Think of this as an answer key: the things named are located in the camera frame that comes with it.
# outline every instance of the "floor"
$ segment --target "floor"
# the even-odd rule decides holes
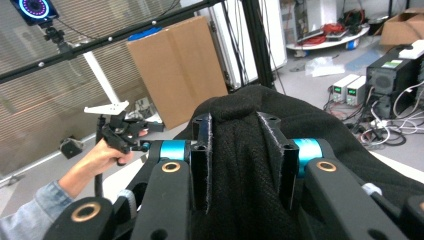
[[[328,99],[327,89],[336,81],[343,78],[349,73],[364,75],[366,66],[376,60],[382,52],[379,47],[379,39],[377,37],[364,37],[360,45],[353,51],[347,51],[344,45],[311,51],[310,55],[305,58],[295,58],[294,52],[288,51],[288,61],[278,72],[281,78],[276,80],[275,86],[278,92],[285,92],[289,96],[302,99],[312,105],[322,108]],[[323,77],[313,78],[310,75],[305,76],[304,65],[317,57],[332,57],[334,64],[342,64],[345,66],[346,72],[343,74],[335,74]],[[186,124],[177,128],[166,131],[164,133],[151,133],[148,138],[154,139],[171,139],[184,129]],[[407,143],[399,147],[385,147],[374,149],[373,151],[389,159],[418,170],[418,174],[424,171],[424,148],[422,142],[424,135],[409,135]],[[84,152],[72,159],[67,160],[59,153],[53,153],[48,160],[44,161],[26,171],[19,176],[19,180],[12,185],[0,186],[0,216],[6,216],[14,213],[21,205],[30,201],[35,191],[48,182],[59,179],[65,172],[75,164],[80,156],[86,154],[94,146],[93,136],[88,137],[85,141]],[[136,154],[133,162],[140,158],[141,154]],[[121,170],[119,167],[113,167],[104,173],[104,179],[112,179],[117,172]],[[94,194],[93,184],[80,194],[79,198],[92,196]]]

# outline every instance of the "denim sleeve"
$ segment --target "denim sleeve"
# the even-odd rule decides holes
[[[0,219],[0,239],[43,239],[51,224],[72,201],[57,181],[49,183],[15,214]]]

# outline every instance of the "brown cardboard box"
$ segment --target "brown cardboard box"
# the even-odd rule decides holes
[[[193,17],[127,43],[167,129],[187,122],[203,101],[227,95],[205,17]]]
[[[410,8],[384,23],[380,44],[396,46],[424,39],[424,8]]]

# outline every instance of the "black garment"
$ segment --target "black garment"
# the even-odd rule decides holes
[[[288,139],[327,140],[345,166],[380,187],[399,208],[408,196],[424,194],[423,184],[372,156],[337,118],[274,90],[249,86],[209,99],[193,114],[210,112],[213,118],[212,200],[207,215],[193,216],[193,239],[300,238],[296,213],[287,212],[274,191],[256,111],[280,118]],[[176,139],[192,139],[191,132],[189,124]],[[296,184],[300,193],[301,181]]]

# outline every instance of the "white pole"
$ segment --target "white pole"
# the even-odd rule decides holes
[[[120,103],[118,96],[116,95],[115,91],[113,90],[112,86],[110,85],[109,80],[107,80],[106,75],[103,72],[102,68],[100,67],[100,64],[97,61],[96,57],[94,56],[93,52],[92,51],[86,52],[83,55],[84,55],[84,58],[87,61],[88,65],[90,66],[91,70],[93,71],[94,75],[96,76],[97,81],[99,81],[100,85],[102,86],[103,90],[105,91],[110,102],[112,104]]]

